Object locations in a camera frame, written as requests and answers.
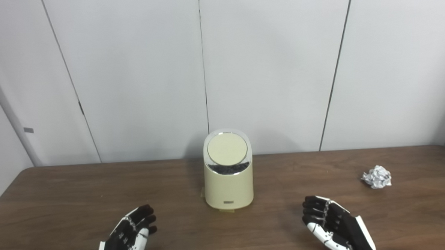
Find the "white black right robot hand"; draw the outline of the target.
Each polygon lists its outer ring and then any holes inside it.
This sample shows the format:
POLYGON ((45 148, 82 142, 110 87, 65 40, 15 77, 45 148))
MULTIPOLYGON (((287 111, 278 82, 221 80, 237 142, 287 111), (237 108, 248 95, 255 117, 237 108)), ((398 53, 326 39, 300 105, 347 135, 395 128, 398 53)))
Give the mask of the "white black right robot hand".
POLYGON ((377 250, 360 215, 354 217, 332 199, 306 196, 302 221, 329 250, 377 250))

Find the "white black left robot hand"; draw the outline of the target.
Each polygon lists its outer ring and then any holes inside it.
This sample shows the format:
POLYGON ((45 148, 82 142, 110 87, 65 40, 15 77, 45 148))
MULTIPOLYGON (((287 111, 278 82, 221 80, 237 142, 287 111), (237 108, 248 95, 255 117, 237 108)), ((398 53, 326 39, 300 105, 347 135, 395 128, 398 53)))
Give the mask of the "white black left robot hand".
POLYGON ((101 241, 98 250, 145 250, 150 235, 157 232, 154 209, 148 205, 135 208, 115 226, 106 241, 101 241))

